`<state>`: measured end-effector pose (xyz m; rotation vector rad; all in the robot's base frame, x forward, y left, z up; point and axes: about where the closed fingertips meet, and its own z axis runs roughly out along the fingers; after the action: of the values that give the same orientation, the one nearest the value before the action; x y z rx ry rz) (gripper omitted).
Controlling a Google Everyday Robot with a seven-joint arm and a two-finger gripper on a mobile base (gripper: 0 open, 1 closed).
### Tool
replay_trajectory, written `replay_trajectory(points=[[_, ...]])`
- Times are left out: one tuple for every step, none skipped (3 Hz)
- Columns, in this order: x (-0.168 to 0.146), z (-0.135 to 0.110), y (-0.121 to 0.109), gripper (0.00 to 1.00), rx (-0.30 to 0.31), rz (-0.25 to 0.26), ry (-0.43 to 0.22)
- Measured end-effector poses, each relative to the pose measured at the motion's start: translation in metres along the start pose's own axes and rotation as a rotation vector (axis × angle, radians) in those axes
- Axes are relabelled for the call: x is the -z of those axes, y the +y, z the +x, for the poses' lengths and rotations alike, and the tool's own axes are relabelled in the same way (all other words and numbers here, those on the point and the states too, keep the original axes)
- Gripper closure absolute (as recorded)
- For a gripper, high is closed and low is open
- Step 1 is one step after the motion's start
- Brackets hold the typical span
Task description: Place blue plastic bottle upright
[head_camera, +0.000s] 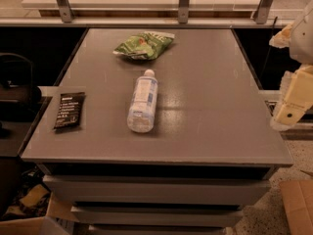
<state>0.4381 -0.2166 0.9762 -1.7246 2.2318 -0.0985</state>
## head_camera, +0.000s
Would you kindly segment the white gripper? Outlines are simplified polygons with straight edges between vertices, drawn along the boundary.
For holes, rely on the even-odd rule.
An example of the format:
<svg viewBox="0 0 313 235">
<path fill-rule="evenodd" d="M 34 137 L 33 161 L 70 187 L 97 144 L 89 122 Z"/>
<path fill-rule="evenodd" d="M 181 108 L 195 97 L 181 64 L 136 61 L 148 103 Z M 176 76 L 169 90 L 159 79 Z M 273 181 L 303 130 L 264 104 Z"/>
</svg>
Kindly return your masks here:
<svg viewBox="0 0 313 235">
<path fill-rule="evenodd" d="M 269 41 L 276 48 L 290 46 L 290 56 L 302 64 L 295 72 L 286 71 L 280 85 L 280 98 L 270 125 L 286 131 L 294 127 L 313 106 L 313 0 L 293 24 L 286 25 Z"/>
</svg>

